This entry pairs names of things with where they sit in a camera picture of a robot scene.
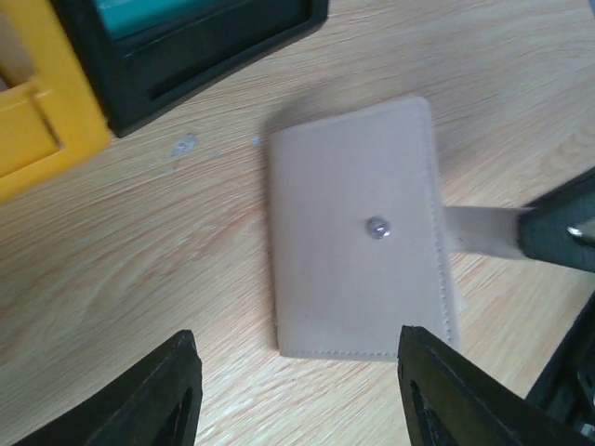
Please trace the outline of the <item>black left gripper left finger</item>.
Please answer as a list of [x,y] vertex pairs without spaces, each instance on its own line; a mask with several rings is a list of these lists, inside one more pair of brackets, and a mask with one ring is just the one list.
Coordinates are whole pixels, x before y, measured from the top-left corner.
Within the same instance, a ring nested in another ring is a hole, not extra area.
[[182,330],[18,444],[193,445],[202,398],[202,363]]

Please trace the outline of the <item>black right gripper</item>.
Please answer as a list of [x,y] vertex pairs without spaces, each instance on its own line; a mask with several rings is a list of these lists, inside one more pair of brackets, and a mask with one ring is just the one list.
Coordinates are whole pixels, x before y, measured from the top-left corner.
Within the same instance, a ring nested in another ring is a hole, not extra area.
[[[594,170],[527,204],[518,220],[522,253],[594,270]],[[575,318],[525,400],[576,432],[594,430],[594,298]]]

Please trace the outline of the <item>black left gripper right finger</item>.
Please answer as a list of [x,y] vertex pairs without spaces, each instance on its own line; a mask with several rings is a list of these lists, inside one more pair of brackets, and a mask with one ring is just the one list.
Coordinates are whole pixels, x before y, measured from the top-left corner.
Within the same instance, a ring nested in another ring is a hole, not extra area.
[[592,445],[423,327],[404,326],[398,377],[413,445]]

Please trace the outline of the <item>beige card holder wallet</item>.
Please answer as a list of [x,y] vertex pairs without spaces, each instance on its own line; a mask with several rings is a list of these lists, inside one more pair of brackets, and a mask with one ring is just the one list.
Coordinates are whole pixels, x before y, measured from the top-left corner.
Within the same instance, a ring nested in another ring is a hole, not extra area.
[[269,150],[285,357],[394,362],[405,325],[457,348],[451,254],[522,257],[520,209],[443,204],[423,98],[287,127]]

